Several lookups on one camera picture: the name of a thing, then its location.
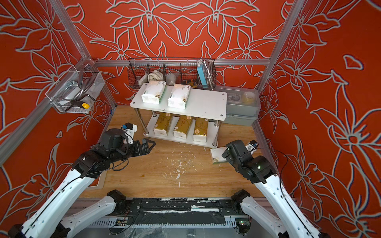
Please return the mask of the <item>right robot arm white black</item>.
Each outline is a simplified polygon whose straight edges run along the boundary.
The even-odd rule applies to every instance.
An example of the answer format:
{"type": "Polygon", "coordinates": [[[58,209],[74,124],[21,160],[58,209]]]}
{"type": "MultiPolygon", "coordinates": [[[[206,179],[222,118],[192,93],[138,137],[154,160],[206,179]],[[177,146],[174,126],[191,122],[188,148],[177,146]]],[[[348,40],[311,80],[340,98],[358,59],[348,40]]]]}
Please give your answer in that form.
{"type": "Polygon", "coordinates": [[[254,140],[248,146],[241,140],[235,140],[226,145],[222,157],[260,190],[276,215],[260,206],[243,189],[231,197],[233,208],[253,218],[274,238],[328,238],[329,234],[320,232],[301,212],[269,160],[264,156],[252,155],[258,146],[254,140]]]}

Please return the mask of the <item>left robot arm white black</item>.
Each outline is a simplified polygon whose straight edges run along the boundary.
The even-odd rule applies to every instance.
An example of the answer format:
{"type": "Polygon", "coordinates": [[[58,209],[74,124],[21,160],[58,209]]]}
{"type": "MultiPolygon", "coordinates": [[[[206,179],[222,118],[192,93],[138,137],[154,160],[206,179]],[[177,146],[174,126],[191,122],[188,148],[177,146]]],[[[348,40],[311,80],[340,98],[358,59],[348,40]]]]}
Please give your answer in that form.
{"type": "Polygon", "coordinates": [[[127,198],[114,189],[97,203],[65,218],[65,214],[99,176],[114,169],[115,163],[127,166],[129,158],[148,155],[156,143],[150,139],[134,140],[137,126],[128,123],[121,129],[110,129],[99,142],[82,153],[67,176],[42,207],[23,224],[11,227],[11,238],[72,238],[106,215],[127,215],[127,198]]]}

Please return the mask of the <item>gold tissue pack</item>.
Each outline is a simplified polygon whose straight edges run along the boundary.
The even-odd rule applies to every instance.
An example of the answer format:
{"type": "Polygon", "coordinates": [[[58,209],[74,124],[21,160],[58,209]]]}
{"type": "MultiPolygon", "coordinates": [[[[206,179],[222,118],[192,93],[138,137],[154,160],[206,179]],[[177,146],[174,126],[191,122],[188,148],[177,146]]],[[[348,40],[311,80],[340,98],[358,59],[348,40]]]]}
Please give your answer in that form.
{"type": "Polygon", "coordinates": [[[173,130],[174,137],[186,139],[192,120],[193,118],[191,116],[181,115],[173,130]]]}
{"type": "Polygon", "coordinates": [[[196,118],[193,131],[193,141],[207,142],[207,132],[208,119],[196,118]]]}
{"type": "Polygon", "coordinates": [[[154,126],[154,134],[158,136],[167,136],[171,126],[173,115],[171,113],[161,112],[154,126]]]}

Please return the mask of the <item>white tissue pack front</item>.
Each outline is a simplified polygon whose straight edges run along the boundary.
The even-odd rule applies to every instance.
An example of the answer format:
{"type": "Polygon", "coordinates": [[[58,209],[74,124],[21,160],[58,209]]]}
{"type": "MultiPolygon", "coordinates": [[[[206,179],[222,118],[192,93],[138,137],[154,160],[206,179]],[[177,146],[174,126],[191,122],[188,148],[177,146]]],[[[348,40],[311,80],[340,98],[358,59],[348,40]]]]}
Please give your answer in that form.
{"type": "Polygon", "coordinates": [[[165,81],[150,81],[141,96],[142,101],[149,104],[160,104],[165,89],[165,81]]]}

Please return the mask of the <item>white tissue pack back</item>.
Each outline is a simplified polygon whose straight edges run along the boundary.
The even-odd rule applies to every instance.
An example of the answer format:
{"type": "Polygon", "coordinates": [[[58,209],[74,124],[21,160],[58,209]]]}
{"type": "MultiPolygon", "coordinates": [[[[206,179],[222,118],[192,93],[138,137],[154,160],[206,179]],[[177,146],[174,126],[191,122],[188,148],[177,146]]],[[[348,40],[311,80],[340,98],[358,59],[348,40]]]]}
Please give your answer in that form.
{"type": "Polygon", "coordinates": [[[210,155],[212,164],[227,163],[226,159],[222,156],[227,147],[211,148],[210,155]]]}

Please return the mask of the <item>white tissue pack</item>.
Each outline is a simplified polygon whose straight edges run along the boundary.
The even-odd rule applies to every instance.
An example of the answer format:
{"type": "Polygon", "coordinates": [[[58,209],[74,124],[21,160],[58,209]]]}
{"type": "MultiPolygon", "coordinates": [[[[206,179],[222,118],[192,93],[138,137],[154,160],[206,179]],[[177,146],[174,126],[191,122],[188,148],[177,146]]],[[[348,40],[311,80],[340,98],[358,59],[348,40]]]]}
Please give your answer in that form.
{"type": "Polygon", "coordinates": [[[167,100],[168,106],[172,108],[185,109],[191,91],[190,85],[175,84],[170,97],[167,100]]]}
{"type": "Polygon", "coordinates": [[[160,104],[165,89],[165,81],[150,81],[141,96],[142,101],[149,104],[160,104]]]}
{"type": "Polygon", "coordinates": [[[212,164],[227,163],[226,159],[222,156],[227,147],[211,148],[210,155],[212,164]]]}

